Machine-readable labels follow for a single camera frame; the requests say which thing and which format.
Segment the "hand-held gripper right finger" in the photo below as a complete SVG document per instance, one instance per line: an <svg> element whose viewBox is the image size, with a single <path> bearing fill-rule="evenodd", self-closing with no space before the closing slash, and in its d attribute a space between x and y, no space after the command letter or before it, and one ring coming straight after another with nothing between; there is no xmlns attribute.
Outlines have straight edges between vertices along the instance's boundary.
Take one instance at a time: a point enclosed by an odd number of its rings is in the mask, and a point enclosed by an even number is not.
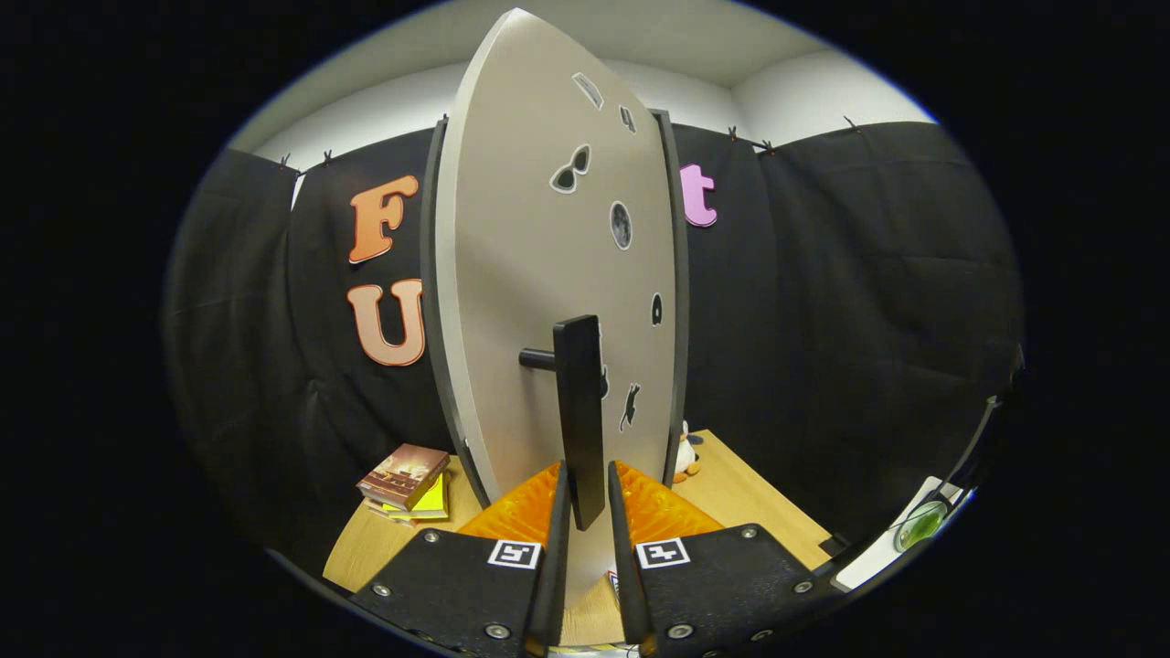
<svg viewBox="0 0 1170 658"><path fill-rule="evenodd" d="M830 567L803 566L763 525L720 525L610 462L622 635L644 657L739 657L844 606Z"/></svg>

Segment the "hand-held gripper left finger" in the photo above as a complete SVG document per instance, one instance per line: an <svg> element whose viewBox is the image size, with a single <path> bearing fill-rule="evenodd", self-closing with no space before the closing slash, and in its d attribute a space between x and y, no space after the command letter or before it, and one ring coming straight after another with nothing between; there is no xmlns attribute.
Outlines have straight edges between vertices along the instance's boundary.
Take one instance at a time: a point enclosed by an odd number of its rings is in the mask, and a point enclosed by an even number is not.
<svg viewBox="0 0 1170 658"><path fill-rule="evenodd" d="M456 657L545 657L560 642L571 495L565 462L455 532L410 540L351 597L398 633Z"/></svg>

